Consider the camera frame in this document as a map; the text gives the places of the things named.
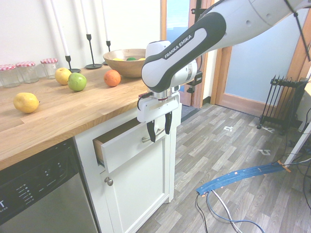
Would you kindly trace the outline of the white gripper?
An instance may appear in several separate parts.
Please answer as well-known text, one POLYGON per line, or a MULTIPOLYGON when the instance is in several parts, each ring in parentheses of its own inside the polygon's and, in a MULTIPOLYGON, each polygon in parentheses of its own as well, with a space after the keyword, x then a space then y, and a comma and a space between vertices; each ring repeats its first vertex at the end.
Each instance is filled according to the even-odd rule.
POLYGON ((137 120, 147 122, 147 130, 152 142, 156 141, 154 119, 165 115, 165 133, 170 134, 172 124, 172 111, 180 104, 179 92, 174 92, 165 100, 159 100, 152 96, 141 98, 138 102, 137 120))

